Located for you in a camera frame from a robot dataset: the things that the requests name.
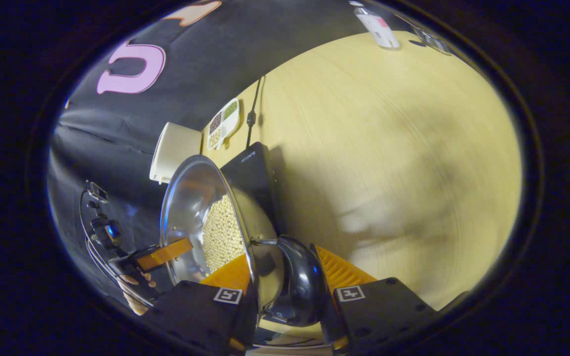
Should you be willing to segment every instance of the black handle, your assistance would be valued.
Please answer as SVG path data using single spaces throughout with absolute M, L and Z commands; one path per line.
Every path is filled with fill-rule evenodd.
M 281 236 L 276 243 L 289 266 L 289 291 L 294 316 L 287 319 L 290 326 L 317 323 L 326 303 L 327 282 L 323 268 L 314 253 L 296 239 Z

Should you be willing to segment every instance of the red label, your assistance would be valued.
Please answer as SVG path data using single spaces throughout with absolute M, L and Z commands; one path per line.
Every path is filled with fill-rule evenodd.
M 378 17 L 378 22 L 380 23 L 380 26 L 382 26 L 382 27 L 388 27 L 388 25 L 386 24 L 386 21 L 384 21 L 383 18 Z

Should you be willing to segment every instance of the white container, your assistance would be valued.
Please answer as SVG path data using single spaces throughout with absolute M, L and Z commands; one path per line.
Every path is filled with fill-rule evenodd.
M 228 117 L 224 117 L 228 106 L 235 105 L 235 110 Z M 221 121 L 217 123 L 217 116 L 221 115 Z M 215 116 L 208 123 L 208 140 L 206 140 L 206 148 L 219 149 L 224 143 L 224 139 L 230 136 L 239 125 L 239 99 L 235 97 L 224 105 L 221 110 L 217 111 Z
M 149 179 L 170 182 L 177 167 L 188 157 L 199 155 L 201 133 L 167 122 L 155 147 Z
M 395 34 L 393 34 L 393 30 L 391 30 L 381 16 L 365 9 L 364 5 L 357 1 L 349 1 L 349 3 L 351 6 L 356 7 L 354 11 L 355 16 L 357 16 L 360 22 L 362 22 L 362 25 L 371 32 L 378 46 L 384 49 L 400 49 L 400 43 L 395 37 Z

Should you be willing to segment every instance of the pink letter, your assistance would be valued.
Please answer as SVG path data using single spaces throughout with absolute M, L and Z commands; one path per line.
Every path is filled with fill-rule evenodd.
M 168 16 L 165 16 L 165 18 L 179 18 L 181 19 L 181 22 L 179 23 L 180 26 L 188 26 L 199 21 L 202 17 L 218 8 L 219 5 L 221 5 L 221 1 L 213 1 L 204 5 L 186 6 L 172 14 L 169 14 Z
M 109 58 L 109 64 L 119 58 L 140 58 L 144 60 L 144 69 L 135 76 L 111 74 L 105 70 L 100 79 L 96 91 L 102 94 L 106 91 L 136 94 L 147 90 L 160 76 L 166 54 L 163 49 L 151 44 L 123 43 Z

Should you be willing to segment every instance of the divided snack tray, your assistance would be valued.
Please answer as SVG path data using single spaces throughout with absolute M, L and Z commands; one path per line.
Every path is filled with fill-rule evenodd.
M 239 125 L 239 99 L 235 97 L 217 111 L 208 123 L 208 149 L 219 149 L 224 139 L 231 135 Z

